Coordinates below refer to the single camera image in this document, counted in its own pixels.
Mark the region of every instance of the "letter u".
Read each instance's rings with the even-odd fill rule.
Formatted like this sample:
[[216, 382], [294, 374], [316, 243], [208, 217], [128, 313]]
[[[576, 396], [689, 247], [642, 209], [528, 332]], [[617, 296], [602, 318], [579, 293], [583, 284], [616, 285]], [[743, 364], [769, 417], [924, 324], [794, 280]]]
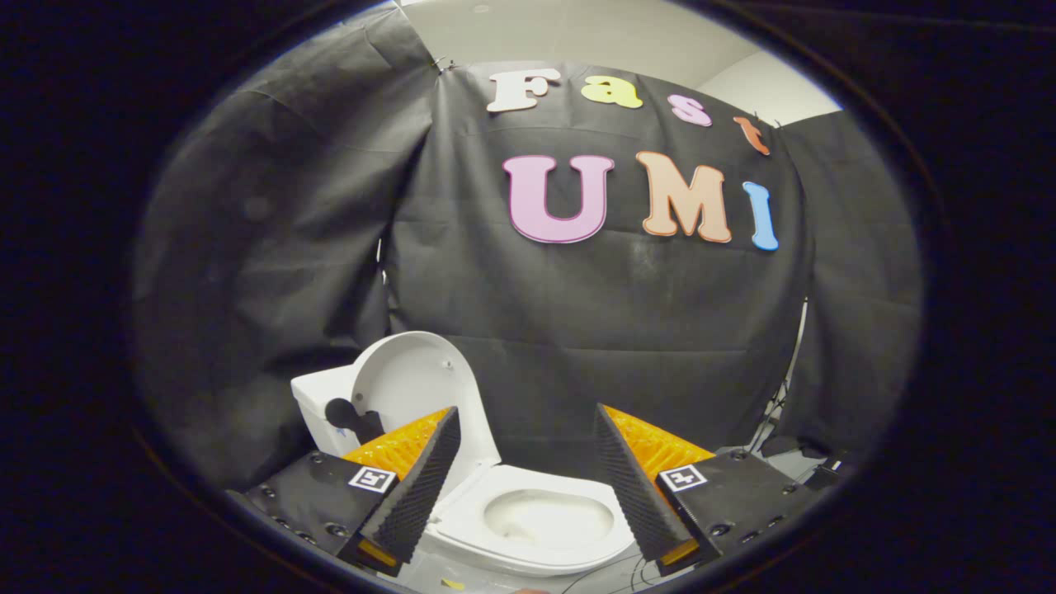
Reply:
[[616, 165], [597, 155], [573, 156], [569, 162], [582, 180], [579, 215], [561, 219], [546, 208], [546, 179], [558, 162], [550, 156], [514, 156], [503, 163], [510, 174], [510, 221], [528, 239], [542, 243], [576, 243], [589, 238], [605, 223], [605, 178]]

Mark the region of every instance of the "toilet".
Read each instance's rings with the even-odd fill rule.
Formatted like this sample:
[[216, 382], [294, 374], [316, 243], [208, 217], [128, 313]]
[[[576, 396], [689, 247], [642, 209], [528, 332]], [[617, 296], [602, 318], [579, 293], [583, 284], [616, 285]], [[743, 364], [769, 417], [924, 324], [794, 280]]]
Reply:
[[634, 543], [608, 485], [502, 463], [473, 371], [440, 336], [386, 337], [353, 365], [296, 377], [291, 387], [317, 447], [333, 456], [360, 445], [326, 423], [333, 398], [350, 400], [359, 414], [376, 411], [385, 431], [458, 407], [461, 445], [419, 547], [492, 571], [558, 576], [601, 565]]

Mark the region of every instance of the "black cloth backdrop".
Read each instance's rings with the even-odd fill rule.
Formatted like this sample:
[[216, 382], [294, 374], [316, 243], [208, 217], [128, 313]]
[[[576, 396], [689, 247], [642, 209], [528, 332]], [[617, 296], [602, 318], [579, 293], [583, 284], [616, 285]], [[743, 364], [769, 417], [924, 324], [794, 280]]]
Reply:
[[814, 241], [809, 305], [765, 456], [861, 452], [892, 420], [918, 355], [925, 291], [916, 209], [846, 112], [781, 128]]
[[[562, 74], [531, 109], [489, 114], [496, 72]], [[580, 90], [595, 75], [631, 82], [644, 106], [600, 104]], [[713, 125], [672, 113], [667, 96], [700, 100]], [[571, 62], [503, 62], [439, 76], [433, 125], [383, 243], [391, 331], [441, 334], [480, 385], [504, 462], [601, 479], [591, 432], [602, 402], [699, 443], [746, 443], [788, 370], [806, 293], [810, 241], [803, 193], [781, 138], [761, 123], [769, 156], [746, 141], [749, 114], [682, 87]], [[668, 155], [690, 181], [722, 171], [733, 240], [652, 236], [649, 186], [638, 151]], [[503, 162], [558, 162], [547, 201], [580, 208], [581, 154], [615, 161], [605, 224], [572, 244], [531, 241], [510, 223]], [[781, 245], [752, 244], [747, 181], [766, 186]]]
[[374, 255], [429, 130], [432, 61], [394, 4], [361, 13], [239, 86], [159, 177], [133, 364], [209, 483], [247, 487], [312, 447], [289, 379], [385, 335]]
[[[402, 14], [382, 4], [281, 56], [181, 141], [145, 215], [132, 301], [144, 398], [176, 453], [218, 487], [263, 480], [312, 447], [289, 379], [351, 364], [407, 330], [438, 333], [464, 352], [508, 464], [602, 479], [597, 402], [704, 447], [747, 443], [788, 370], [808, 283], [825, 276], [814, 186], [791, 154], [810, 140], [633, 73], [559, 61], [438, 74], [432, 61]], [[530, 68], [562, 79], [532, 109], [487, 112], [488, 77]], [[599, 74], [633, 82], [644, 106], [582, 96], [584, 79]], [[700, 100], [713, 126], [678, 119], [672, 93]], [[762, 131], [769, 156], [734, 116]], [[671, 156], [686, 181], [698, 165], [723, 172], [730, 243], [644, 231], [641, 150]], [[616, 162], [600, 233], [543, 244], [513, 228], [502, 163], [526, 154], [558, 162], [547, 185], [557, 217], [580, 205], [569, 159]], [[824, 160], [813, 166], [815, 178], [826, 169]], [[746, 181], [770, 190], [776, 252], [752, 244]], [[876, 185], [867, 181], [857, 190], [865, 202]], [[837, 277], [853, 267], [844, 257]], [[884, 265], [873, 274], [891, 274], [886, 257], [876, 254]], [[814, 332], [827, 336], [831, 319], [818, 318]], [[884, 332], [884, 319], [871, 321], [846, 339]], [[805, 349], [799, 366], [821, 357], [838, 368], [842, 356]], [[827, 382], [802, 385], [824, 391]], [[832, 397], [853, 408], [886, 394], [875, 386]], [[809, 420], [827, 401], [799, 402]], [[791, 413], [790, 404], [782, 429], [805, 428]], [[841, 417], [832, 423], [826, 438], [854, 434]]]

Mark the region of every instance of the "letter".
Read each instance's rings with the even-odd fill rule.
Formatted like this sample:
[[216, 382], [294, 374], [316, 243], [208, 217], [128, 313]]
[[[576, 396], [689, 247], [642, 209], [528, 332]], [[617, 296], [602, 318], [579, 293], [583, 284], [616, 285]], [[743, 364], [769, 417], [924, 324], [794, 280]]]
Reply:
[[675, 235], [678, 226], [672, 220], [670, 209], [674, 207], [685, 235], [693, 235], [699, 212], [702, 220], [697, 230], [702, 239], [727, 243], [733, 238], [725, 223], [721, 171], [701, 165], [694, 171], [693, 182], [686, 187], [685, 180], [667, 155], [641, 151], [636, 159], [645, 166], [649, 178], [649, 218], [642, 221], [646, 233]]
[[548, 80], [558, 80], [561, 73], [552, 68], [543, 70], [518, 70], [492, 74], [495, 81], [495, 100], [488, 104], [488, 111], [512, 111], [535, 107], [539, 99], [526, 97], [525, 92], [542, 97], [550, 89]]
[[744, 182], [741, 187], [752, 201], [752, 216], [755, 217], [755, 235], [752, 236], [752, 243], [759, 249], [768, 252], [777, 249], [774, 224], [770, 220], [770, 190], [754, 182]]
[[601, 229], [605, 223], [605, 178], [616, 164], [597, 155], [574, 156], [569, 164], [580, 172], [583, 205], [579, 215], [559, 219], [546, 209], [546, 178], [558, 162], [528, 155], [503, 163], [510, 174], [510, 221], [521, 235], [542, 243], [576, 243]]
[[584, 97], [599, 104], [616, 104], [630, 109], [644, 105], [638, 98], [634, 85], [615, 76], [587, 76], [587, 86], [581, 92]]
[[672, 95], [667, 97], [667, 103], [672, 105], [674, 108], [672, 111], [682, 122], [704, 127], [712, 125], [712, 118], [704, 113], [704, 106], [700, 105], [700, 101], [697, 99], [683, 97], [682, 95]]
[[759, 136], [762, 132], [758, 128], [752, 126], [752, 123], [748, 120], [747, 117], [734, 117], [734, 122], [740, 124], [740, 129], [744, 131], [744, 137], [748, 138], [748, 143], [755, 148], [755, 150], [761, 152], [762, 154], [770, 154], [770, 149], [763, 146], [762, 142], [759, 141]]

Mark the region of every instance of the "toilet seat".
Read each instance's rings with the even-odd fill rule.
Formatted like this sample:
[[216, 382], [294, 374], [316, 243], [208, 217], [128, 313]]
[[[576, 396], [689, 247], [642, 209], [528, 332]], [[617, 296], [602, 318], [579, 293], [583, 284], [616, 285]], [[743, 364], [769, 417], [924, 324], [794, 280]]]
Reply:
[[[565, 545], [517, 542], [495, 534], [485, 514], [488, 505], [503, 496], [518, 493], [547, 493], [596, 502], [605, 512], [606, 534], [590, 543]], [[426, 533], [448, 546], [464, 547], [509, 571], [528, 575], [578, 573], [619, 555], [634, 541], [630, 527], [620, 511], [616, 494], [603, 483], [535, 472], [516, 466], [498, 465], [482, 472], [469, 488], [453, 494], [433, 515]]]
[[[455, 346], [436, 334], [394, 334], [372, 345], [353, 365], [302, 375], [290, 384], [305, 421], [309, 428], [315, 423], [317, 430], [332, 398], [348, 400], [359, 414], [377, 412], [386, 431], [441, 408], [458, 407], [461, 444], [422, 534], [423, 544], [434, 541], [452, 555], [468, 556], [473, 564], [539, 576], [591, 569], [634, 543], [610, 486], [501, 464], [473, 371]], [[322, 425], [324, 432], [335, 430], [324, 421]], [[346, 453], [328, 451], [326, 447], [338, 447], [333, 442], [316, 438], [316, 443], [327, 453]], [[355, 438], [342, 443], [343, 447], [359, 445]], [[497, 498], [518, 490], [536, 491], [518, 495], [521, 503], [511, 505], [529, 509], [542, 520], [540, 524], [547, 518], [544, 508], [555, 515], [570, 514], [570, 522], [586, 522], [584, 525], [596, 531], [600, 528], [589, 524], [589, 518], [604, 517], [600, 512], [604, 509], [611, 516], [611, 524], [604, 535], [598, 532], [595, 541], [576, 546], [562, 546], [552, 539], [532, 544], [504, 538], [487, 525], [486, 508]]]

